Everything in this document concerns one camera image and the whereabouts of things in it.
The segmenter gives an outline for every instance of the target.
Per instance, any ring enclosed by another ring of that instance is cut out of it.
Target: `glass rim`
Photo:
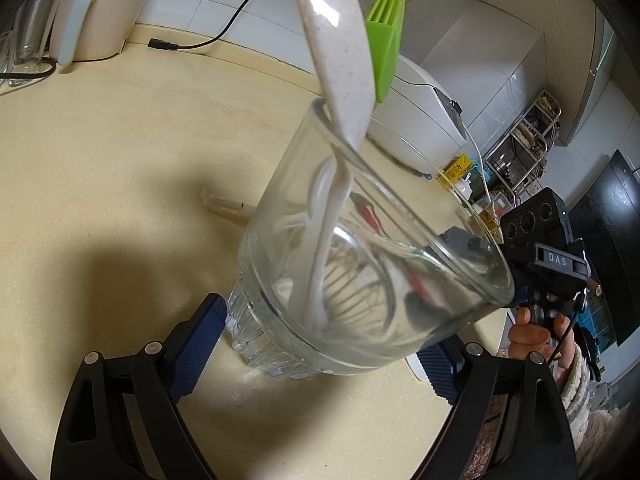
[[[387,197],[387,199],[391,200],[394,206],[396,206],[402,212],[402,216],[405,218],[405,220],[409,224],[413,225],[419,233],[423,234],[424,237],[427,238],[427,240],[429,240],[433,245],[433,249],[439,254],[439,256],[443,258],[453,269],[464,276],[473,286],[473,288],[475,288],[479,292],[482,292],[483,294],[488,295],[497,303],[508,304],[513,299],[514,293],[514,284],[511,271],[504,255],[502,254],[502,251],[500,250],[500,247],[498,247],[498,244],[494,239],[494,236],[491,234],[484,222],[482,222],[481,218],[478,216],[478,213],[473,210],[466,198],[464,198],[464,196],[460,194],[460,192],[456,189],[455,186],[453,186],[453,184],[449,183],[451,189],[453,190],[453,193],[462,201],[461,206],[463,207],[463,209],[465,209],[472,217],[474,217],[476,223],[481,226],[482,230],[484,231],[486,240],[491,243],[495,251],[497,251],[497,254],[500,256],[502,267],[507,278],[504,285],[496,286],[495,284],[490,283],[484,276],[473,270],[472,267],[467,264],[460,256],[452,252],[447,247],[446,242],[440,239],[440,235],[436,234],[427,224],[425,224],[420,215],[415,213],[411,209],[411,207],[409,207],[404,202],[404,200],[402,200],[402,198],[398,196],[398,194],[392,189],[392,187],[389,186],[384,181],[384,179],[382,179],[382,177],[380,177],[379,174],[377,174],[376,171],[369,166],[369,164],[367,164],[360,153],[358,153],[347,142],[345,142],[345,140],[340,135],[335,133],[332,122],[329,120],[329,117],[327,117],[327,114],[324,111],[325,102],[325,98],[318,97],[311,102],[309,107],[309,110],[313,113],[314,117],[319,120],[323,126],[323,128],[320,128],[320,130],[322,130],[322,134],[326,137],[329,137],[330,141],[340,148],[342,154],[345,155],[345,157],[351,164],[353,164],[361,172],[367,175],[367,177]],[[393,130],[389,128],[387,129],[394,135],[398,136],[398,134],[396,134]],[[420,151],[416,150],[416,148],[411,144],[409,144],[409,146],[413,148],[433,168],[434,172],[437,173],[438,176],[443,177],[447,182],[449,182],[449,179],[444,175],[444,172],[440,170],[440,168],[434,165],[428,158],[420,153]]]

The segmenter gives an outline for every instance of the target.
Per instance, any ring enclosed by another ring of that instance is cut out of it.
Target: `silver bolt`
[[[92,365],[99,358],[100,356],[98,355],[98,352],[89,352],[87,355],[84,356],[84,362],[87,363],[88,365]]]
[[[542,357],[542,354],[539,352],[531,352],[529,354],[529,359],[537,365],[543,365],[545,363],[545,358]]]
[[[155,355],[161,350],[162,343],[159,343],[158,341],[153,341],[152,343],[149,343],[147,346],[145,346],[145,352],[149,355]]]
[[[483,348],[478,343],[469,343],[465,346],[466,353],[470,355],[482,355]]]

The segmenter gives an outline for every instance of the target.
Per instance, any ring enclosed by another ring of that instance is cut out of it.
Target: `yellow countertop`
[[[242,231],[200,189],[257,203],[315,97],[131,43],[0,96],[0,428],[37,478],[87,352],[137,352],[229,294]],[[503,326],[475,337],[495,352]],[[274,380],[226,337],[179,407],[221,480],[408,479],[449,412],[404,361]]]

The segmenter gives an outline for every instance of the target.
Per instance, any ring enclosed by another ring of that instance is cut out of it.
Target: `speckled white utensil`
[[[298,0],[306,41],[337,134],[359,149],[369,126],[375,80],[358,0]],[[315,332],[326,325],[322,278],[340,209],[351,192],[351,172],[338,155],[327,160],[311,192],[313,207],[299,248],[290,312]]]

